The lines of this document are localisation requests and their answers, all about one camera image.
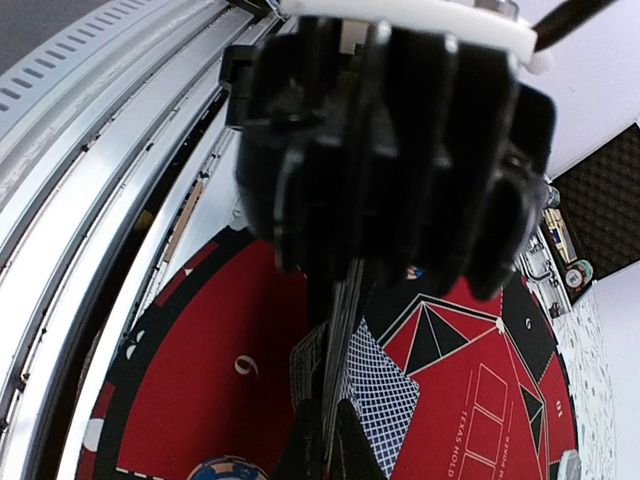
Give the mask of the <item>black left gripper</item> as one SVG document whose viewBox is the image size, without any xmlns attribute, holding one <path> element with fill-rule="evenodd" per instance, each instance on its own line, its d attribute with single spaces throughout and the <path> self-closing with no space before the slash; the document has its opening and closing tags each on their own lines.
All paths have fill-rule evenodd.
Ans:
<svg viewBox="0 0 640 480">
<path fill-rule="evenodd" d="M 539 221 L 554 101 L 504 50 L 378 22 L 348 57 L 341 26 L 306 16 L 224 52 L 251 230 L 284 271 L 334 282 L 362 260 L 394 284 L 414 266 L 437 294 L 493 298 Z"/>
</svg>

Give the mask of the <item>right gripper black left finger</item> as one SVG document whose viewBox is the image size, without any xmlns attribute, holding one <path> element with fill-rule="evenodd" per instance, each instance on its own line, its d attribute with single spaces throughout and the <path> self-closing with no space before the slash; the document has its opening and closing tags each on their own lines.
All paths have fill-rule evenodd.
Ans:
<svg viewBox="0 0 640 480">
<path fill-rule="evenodd" d="M 275 480 L 327 478 L 319 400 L 305 399 L 298 404 L 288 440 L 272 478 Z"/>
</svg>

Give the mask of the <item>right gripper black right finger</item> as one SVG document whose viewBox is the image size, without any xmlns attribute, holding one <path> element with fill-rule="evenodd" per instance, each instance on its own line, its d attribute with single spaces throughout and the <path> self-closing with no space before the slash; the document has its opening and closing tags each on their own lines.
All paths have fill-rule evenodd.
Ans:
<svg viewBox="0 0 640 480">
<path fill-rule="evenodd" d="M 341 480 L 386 480 L 348 399 L 337 407 L 329 478 Z"/>
</svg>

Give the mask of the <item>playing cards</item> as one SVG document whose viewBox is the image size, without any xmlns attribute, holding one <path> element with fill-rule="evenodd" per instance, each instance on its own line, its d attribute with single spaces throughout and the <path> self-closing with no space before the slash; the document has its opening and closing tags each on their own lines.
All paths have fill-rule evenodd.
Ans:
<svg viewBox="0 0 640 480">
<path fill-rule="evenodd" d="M 313 381 L 323 375 L 327 323 L 313 329 L 290 355 L 292 405 L 310 398 Z M 420 387 L 380 347 L 367 322 L 351 335 L 341 398 L 353 405 L 387 478 L 392 476 L 415 413 Z"/>
</svg>

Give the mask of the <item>poker chip stack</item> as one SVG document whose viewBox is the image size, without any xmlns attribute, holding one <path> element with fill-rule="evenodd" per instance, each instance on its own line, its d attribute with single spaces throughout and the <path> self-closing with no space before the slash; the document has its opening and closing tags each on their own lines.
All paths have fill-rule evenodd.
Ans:
<svg viewBox="0 0 640 480">
<path fill-rule="evenodd" d="M 235 456 L 221 456 L 200 463 L 188 480 L 268 480 L 259 466 Z"/>
</svg>

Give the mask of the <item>clear dealer button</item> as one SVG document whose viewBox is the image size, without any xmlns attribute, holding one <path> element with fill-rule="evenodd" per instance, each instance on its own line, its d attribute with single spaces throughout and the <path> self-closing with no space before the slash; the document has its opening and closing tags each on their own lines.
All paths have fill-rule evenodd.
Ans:
<svg viewBox="0 0 640 480">
<path fill-rule="evenodd" d="M 558 463 L 557 480 L 580 480 L 582 462 L 577 450 L 566 450 Z"/>
</svg>

